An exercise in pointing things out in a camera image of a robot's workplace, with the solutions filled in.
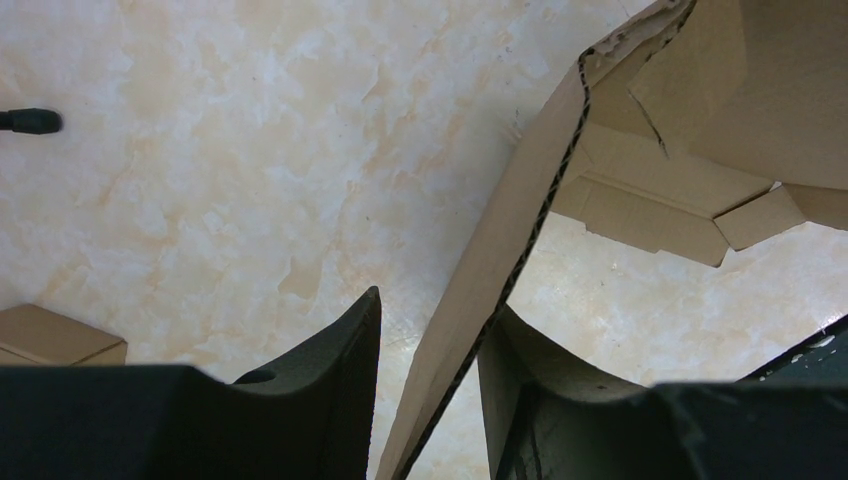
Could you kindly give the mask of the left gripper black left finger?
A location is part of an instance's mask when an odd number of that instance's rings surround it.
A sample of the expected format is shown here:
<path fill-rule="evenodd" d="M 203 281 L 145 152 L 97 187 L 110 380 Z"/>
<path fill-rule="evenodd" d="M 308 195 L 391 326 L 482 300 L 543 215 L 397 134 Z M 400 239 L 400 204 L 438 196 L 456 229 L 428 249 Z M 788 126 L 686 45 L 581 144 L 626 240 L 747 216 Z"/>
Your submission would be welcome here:
<path fill-rule="evenodd" d="M 191 365 L 5 367 L 5 479 L 362 479 L 381 298 L 233 383 Z"/>

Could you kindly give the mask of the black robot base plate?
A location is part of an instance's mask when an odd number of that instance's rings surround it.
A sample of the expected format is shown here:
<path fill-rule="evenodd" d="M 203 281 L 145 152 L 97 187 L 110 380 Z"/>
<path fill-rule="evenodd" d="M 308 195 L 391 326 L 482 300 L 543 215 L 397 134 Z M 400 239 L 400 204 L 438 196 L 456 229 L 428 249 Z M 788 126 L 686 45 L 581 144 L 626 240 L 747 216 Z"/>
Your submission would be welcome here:
<path fill-rule="evenodd" d="M 816 331 L 743 380 L 847 381 L 847 316 Z"/>

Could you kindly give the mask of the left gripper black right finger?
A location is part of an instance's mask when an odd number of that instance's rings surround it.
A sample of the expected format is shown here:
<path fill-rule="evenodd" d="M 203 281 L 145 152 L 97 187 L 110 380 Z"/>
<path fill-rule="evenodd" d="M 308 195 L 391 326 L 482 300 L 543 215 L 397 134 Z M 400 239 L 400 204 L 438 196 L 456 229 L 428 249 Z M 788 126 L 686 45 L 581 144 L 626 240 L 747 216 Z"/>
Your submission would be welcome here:
<path fill-rule="evenodd" d="M 478 355 L 495 479 L 843 479 L 847 381 L 644 387 L 506 310 Z"/>

